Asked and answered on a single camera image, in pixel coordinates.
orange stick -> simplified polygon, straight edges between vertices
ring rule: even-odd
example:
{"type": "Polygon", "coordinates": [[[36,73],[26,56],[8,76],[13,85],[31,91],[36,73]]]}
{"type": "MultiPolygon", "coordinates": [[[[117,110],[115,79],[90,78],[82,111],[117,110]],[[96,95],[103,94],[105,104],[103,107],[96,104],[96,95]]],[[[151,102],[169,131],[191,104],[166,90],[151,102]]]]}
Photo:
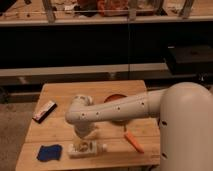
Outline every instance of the orange stick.
{"type": "Polygon", "coordinates": [[[138,143],[138,141],[135,139],[135,137],[133,136],[133,134],[129,131],[126,131],[124,133],[124,137],[125,139],[132,144],[132,146],[139,152],[139,153],[144,153],[142,147],[140,146],[140,144],[138,143]]]}

wooden table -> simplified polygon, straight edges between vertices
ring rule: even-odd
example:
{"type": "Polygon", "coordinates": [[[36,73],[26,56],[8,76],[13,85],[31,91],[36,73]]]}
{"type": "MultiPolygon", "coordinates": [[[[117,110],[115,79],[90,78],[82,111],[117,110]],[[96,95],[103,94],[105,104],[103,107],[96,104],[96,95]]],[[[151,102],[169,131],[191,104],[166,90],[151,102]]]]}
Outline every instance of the wooden table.
{"type": "Polygon", "coordinates": [[[136,152],[123,138],[123,126],[111,122],[96,123],[99,127],[98,140],[107,144],[107,153],[82,159],[70,159],[67,154],[74,132],[73,126],[66,123],[64,115],[76,94],[91,95],[95,104],[98,104],[115,93],[129,96],[143,91],[146,91],[143,81],[45,84],[35,111],[48,100],[55,101],[58,107],[41,124],[31,121],[16,170],[73,170],[159,164],[159,129],[156,120],[151,118],[135,119],[127,124],[127,130],[138,139],[144,154],[136,152]],[[63,147],[60,161],[38,161],[36,156],[40,146],[53,144],[63,147]]]}

carrot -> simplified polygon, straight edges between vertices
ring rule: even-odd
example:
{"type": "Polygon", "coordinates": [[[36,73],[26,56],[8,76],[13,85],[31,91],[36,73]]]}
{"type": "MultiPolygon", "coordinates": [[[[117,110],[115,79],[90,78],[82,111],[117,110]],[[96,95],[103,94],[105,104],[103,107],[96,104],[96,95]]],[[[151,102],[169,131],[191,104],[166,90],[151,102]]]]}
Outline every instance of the carrot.
{"type": "Polygon", "coordinates": [[[139,153],[144,153],[142,147],[140,146],[140,144],[138,143],[138,141],[136,140],[136,138],[133,136],[133,134],[129,131],[126,131],[124,133],[124,138],[133,145],[133,147],[139,152],[139,153]]]}

floor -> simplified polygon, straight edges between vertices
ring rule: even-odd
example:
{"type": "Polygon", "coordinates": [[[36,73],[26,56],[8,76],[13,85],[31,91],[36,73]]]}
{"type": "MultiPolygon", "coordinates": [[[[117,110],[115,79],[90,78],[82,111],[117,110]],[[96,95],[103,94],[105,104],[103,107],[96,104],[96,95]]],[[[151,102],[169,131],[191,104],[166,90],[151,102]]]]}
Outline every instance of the floor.
{"type": "Polygon", "coordinates": [[[36,102],[0,104],[0,170],[13,171],[36,102]]]}

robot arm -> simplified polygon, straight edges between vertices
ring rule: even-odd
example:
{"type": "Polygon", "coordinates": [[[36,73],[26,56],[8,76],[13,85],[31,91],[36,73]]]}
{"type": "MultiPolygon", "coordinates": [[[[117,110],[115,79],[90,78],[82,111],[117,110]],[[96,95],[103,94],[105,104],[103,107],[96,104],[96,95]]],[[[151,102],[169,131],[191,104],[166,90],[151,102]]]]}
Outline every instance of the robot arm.
{"type": "Polygon", "coordinates": [[[76,134],[83,138],[93,130],[93,122],[156,116],[165,91],[144,92],[98,105],[92,105],[89,96],[77,95],[66,114],[66,120],[74,124],[76,134]]]}
{"type": "Polygon", "coordinates": [[[92,105],[87,96],[77,96],[66,113],[81,138],[92,123],[149,117],[160,113],[161,171],[213,170],[213,96],[201,85],[179,83],[159,90],[105,104],[92,105]]]}

